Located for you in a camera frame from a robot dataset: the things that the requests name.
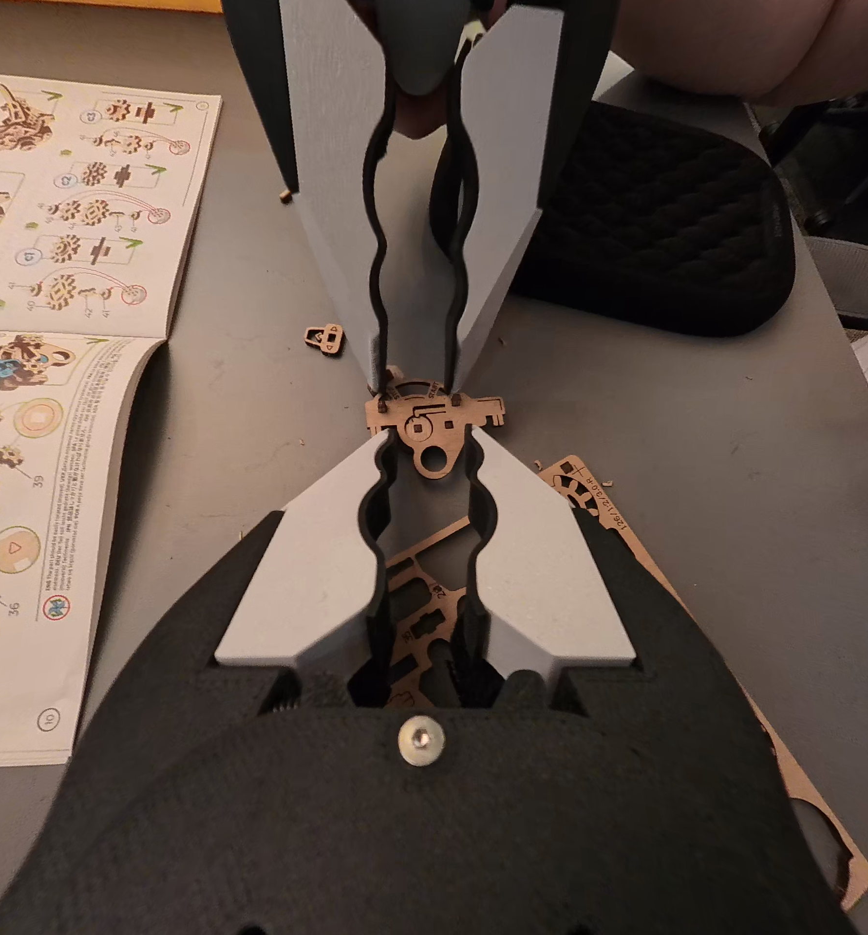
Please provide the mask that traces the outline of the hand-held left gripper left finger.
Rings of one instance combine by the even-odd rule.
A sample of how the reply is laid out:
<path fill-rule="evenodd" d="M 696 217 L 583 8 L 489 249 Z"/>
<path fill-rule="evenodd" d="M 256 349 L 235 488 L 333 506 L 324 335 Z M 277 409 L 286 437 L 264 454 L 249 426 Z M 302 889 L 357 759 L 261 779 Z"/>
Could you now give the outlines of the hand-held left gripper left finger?
<path fill-rule="evenodd" d="M 378 539 L 391 485 L 392 433 L 381 431 L 285 506 L 217 663 L 327 672 L 356 704 L 385 704 L 392 620 Z"/>

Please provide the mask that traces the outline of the black quilted cloth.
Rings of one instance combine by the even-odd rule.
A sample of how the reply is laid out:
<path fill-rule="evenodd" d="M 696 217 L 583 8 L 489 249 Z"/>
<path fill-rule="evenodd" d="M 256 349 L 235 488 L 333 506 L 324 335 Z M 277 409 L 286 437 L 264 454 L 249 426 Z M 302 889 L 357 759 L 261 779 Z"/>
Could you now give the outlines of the black quilted cloth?
<path fill-rule="evenodd" d="M 794 279 L 787 198 L 754 151 L 591 101 L 510 286 L 617 321 L 736 337 L 771 320 Z"/>

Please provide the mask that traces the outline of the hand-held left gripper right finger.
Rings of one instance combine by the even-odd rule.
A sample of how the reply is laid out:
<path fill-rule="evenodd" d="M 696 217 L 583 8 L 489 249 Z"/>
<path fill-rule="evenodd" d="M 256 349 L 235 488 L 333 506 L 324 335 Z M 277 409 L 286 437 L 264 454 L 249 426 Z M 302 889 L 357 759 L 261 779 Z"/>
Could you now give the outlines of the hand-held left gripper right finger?
<path fill-rule="evenodd" d="M 575 511 L 481 428 L 463 449 L 478 535 L 454 628 L 454 688 L 488 708 L 515 672 L 553 689 L 565 670 L 627 668 L 636 651 Z"/>

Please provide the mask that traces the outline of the person's right hand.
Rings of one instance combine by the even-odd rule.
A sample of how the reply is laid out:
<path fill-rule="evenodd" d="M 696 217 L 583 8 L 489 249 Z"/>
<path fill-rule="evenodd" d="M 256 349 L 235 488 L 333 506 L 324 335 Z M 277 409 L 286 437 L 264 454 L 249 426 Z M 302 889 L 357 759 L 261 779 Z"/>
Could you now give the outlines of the person's right hand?
<path fill-rule="evenodd" d="M 421 139 L 446 123 L 446 87 L 425 95 L 411 95 L 396 88 L 394 129 L 409 139 Z"/>

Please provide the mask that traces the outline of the person's right forearm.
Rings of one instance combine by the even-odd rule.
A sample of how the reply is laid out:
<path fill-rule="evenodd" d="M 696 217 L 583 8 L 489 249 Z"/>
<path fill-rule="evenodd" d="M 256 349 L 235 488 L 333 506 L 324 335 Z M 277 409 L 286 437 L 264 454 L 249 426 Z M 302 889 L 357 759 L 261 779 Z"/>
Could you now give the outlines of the person's right forearm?
<path fill-rule="evenodd" d="M 685 92 L 796 107 L 868 91 L 868 1 L 625 1 L 612 50 Z"/>

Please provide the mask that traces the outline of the open instruction booklet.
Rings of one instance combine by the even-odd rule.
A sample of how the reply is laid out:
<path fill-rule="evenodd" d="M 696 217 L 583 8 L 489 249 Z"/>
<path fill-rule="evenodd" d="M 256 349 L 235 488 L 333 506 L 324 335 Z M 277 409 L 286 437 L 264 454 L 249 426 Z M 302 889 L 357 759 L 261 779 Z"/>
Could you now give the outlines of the open instruction booklet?
<path fill-rule="evenodd" d="M 220 105 L 0 75 L 0 767 L 74 745 L 126 427 Z"/>

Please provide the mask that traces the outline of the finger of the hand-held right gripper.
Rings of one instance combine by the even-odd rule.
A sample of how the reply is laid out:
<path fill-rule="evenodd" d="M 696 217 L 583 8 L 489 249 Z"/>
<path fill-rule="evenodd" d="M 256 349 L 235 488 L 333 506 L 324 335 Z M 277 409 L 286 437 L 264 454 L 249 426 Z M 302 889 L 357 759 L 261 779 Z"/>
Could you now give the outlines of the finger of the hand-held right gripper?
<path fill-rule="evenodd" d="M 448 249 L 449 391 L 470 375 L 542 213 L 538 195 L 563 24 L 560 9 L 512 7 L 460 55 L 447 123 L 462 180 Z"/>
<path fill-rule="evenodd" d="M 285 68 L 299 175 L 296 199 L 323 283 L 374 393 L 387 320 L 384 239 L 367 156 L 386 117 L 382 47 L 345 1 L 282 1 Z"/>

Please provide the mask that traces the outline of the black chair base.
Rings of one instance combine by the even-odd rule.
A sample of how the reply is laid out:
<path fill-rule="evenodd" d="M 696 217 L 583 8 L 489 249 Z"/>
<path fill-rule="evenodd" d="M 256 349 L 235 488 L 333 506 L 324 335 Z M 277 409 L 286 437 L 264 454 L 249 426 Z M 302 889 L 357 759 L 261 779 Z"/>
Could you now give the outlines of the black chair base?
<path fill-rule="evenodd" d="M 868 91 L 754 114 L 803 231 L 868 246 Z"/>

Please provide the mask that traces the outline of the wooden model part assembly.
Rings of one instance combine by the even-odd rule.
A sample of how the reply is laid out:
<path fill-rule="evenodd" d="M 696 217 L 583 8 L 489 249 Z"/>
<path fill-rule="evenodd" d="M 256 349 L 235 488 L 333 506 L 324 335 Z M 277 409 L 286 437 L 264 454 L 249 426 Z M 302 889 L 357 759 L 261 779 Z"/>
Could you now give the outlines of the wooden model part assembly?
<path fill-rule="evenodd" d="M 411 451 L 415 470 L 430 481 L 452 472 L 467 427 L 504 424 L 506 408 L 500 396 L 449 392 L 437 380 L 409 379 L 395 367 L 385 375 L 384 389 L 365 404 L 367 427 L 372 435 L 395 430 Z"/>

